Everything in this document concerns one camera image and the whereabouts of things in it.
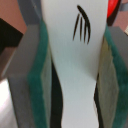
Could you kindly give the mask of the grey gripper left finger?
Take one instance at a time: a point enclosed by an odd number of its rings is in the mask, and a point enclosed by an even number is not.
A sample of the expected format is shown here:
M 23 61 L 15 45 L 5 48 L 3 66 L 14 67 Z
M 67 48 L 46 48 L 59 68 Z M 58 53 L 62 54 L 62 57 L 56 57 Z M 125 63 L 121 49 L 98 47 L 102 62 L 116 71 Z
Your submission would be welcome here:
M 50 128 L 51 57 L 43 21 L 28 27 L 7 76 L 18 128 Z

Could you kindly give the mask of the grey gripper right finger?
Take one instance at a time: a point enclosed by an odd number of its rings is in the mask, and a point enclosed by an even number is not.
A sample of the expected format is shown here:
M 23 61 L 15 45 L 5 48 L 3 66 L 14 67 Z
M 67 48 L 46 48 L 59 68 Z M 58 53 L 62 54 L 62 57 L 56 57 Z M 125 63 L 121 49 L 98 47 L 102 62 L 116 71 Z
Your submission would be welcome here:
M 100 128 L 128 128 L 128 37 L 106 27 L 95 96 Z

